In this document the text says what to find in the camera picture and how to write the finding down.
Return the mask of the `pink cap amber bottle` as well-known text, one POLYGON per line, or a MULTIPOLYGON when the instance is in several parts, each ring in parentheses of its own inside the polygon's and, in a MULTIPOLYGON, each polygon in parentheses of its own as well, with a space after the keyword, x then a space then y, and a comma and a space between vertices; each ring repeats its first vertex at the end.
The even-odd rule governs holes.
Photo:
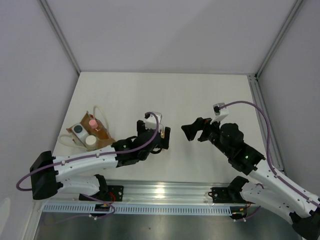
POLYGON ((91 132, 95 137, 100 140, 108 140, 110 138, 107 129, 99 120, 93 118, 88 123, 91 128, 91 132))

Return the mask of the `green liquid bottle white cap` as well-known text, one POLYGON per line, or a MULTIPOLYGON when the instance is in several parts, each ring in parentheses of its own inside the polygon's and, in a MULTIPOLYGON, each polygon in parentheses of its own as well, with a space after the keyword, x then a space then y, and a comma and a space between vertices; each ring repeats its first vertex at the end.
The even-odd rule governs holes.
POLYGON ((89 135, 85 139, 85 146, 89 151, 97 149, 97 138, 94 135, 89 135))

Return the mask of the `white bottle grey cap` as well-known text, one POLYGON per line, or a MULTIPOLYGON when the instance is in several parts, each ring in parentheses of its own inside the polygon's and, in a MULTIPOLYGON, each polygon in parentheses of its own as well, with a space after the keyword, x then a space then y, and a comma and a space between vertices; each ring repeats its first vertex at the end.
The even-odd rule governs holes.
POLYGON ((87 130, 83 127, 81 123, 77 123, 71 127, 73 135, 78 139, 78 141, 85 146, 86 137, 89 136, 87 130))

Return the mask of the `amber liquid bottle white cap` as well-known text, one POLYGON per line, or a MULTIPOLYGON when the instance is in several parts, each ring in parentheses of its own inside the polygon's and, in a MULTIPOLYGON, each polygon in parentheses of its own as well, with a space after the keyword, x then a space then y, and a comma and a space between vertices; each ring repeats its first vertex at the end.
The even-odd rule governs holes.
POLYGON ((165 138, 165 127, 162 124, 160 124, 160 136, 162 139, 165 138))

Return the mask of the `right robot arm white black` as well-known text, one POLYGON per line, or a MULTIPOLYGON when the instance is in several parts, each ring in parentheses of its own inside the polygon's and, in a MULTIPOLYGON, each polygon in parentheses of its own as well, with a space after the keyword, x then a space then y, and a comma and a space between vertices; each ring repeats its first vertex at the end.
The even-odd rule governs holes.
POLYGON ((220 124, 199 117, 181 127, 188 141, 201 132, 199 142, 209 141, 237 171, 257 180, 262 186, 237 176, 227 187, 233 202, 246 201, 277 214, 306 240, 320 236, 320 198, 298 186, 282 172, 270 167, 263 154, 244 142, 244 134, 235 123, 220 124))

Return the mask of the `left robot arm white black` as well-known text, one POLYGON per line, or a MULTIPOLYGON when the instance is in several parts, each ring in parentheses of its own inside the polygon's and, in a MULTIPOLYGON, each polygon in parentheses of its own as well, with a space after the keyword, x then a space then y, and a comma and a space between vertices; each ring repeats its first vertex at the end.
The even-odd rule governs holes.
POLYGON ((169 148, 170 127, 160 127, 158 133, 143 120, 137 121, 137 135, 118 140, 112 145, 89 154, 53 156, 42 152, 30 167, 32 198, 45 200, 58 193, 77 194, 81 201, 121 201, 122 186, 108 185, 105 177, 83 173, 100 169, 115 169, 145 161, 149 154, 159 154, 169 148))

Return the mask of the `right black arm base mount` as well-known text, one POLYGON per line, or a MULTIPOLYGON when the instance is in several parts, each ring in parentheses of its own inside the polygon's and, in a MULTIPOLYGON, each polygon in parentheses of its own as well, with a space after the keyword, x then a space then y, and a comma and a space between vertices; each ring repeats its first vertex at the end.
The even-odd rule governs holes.
POLYGON ((213 203, 217 204, 241 204, 244 200, 239 193, 229 187, 212 187, 208 192, 208 196, 212 198, 213 203))

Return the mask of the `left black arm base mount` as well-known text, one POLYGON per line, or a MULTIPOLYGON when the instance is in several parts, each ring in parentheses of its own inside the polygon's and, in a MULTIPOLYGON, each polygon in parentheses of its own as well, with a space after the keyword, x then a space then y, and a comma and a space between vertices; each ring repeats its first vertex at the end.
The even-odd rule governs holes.
POLYGON ((110 185, 105 177, 100 174, 96 174, 95 177, 99 184, 98 192, 93 195, 96 199, 109 202, 121 202, 123 200, 123 185, 110 185))

